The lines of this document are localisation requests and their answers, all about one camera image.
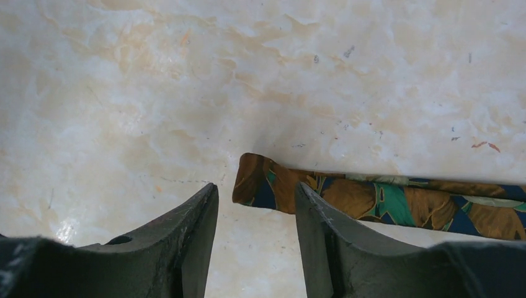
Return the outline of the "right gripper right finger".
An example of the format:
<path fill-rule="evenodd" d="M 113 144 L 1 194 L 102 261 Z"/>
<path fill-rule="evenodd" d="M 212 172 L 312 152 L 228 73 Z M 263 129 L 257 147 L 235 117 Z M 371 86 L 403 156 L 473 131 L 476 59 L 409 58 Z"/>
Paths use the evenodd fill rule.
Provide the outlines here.
<path fill-rule="evenodd" d="M 525 243 L 454 241 L 423 248 L 375 231 L 295 189 L 308 297 L 524 297 Z"/>

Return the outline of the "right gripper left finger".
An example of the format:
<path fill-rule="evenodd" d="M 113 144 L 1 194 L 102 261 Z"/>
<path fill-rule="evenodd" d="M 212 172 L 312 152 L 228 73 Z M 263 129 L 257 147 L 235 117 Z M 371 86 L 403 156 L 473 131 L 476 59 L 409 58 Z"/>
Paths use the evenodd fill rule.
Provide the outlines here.
<path fill-rule="evenodd" d="M 2 297 L 203 297 L 218 218 L 207 184 L 106 244 L 1 237 Z"/>

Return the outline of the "brown blue floral tie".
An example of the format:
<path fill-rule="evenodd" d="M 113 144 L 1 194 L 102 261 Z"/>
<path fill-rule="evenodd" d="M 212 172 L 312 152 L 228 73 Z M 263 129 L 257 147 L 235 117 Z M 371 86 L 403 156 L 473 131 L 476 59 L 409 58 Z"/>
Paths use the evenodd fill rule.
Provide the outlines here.
<path fill-rule="evenodd" d="M 520 185 L 306 171 L 245 153 L 232 200 L 294 214 L 298 183 L 357 220 L 498 240 L 525 239 L 525 187 Z"/>

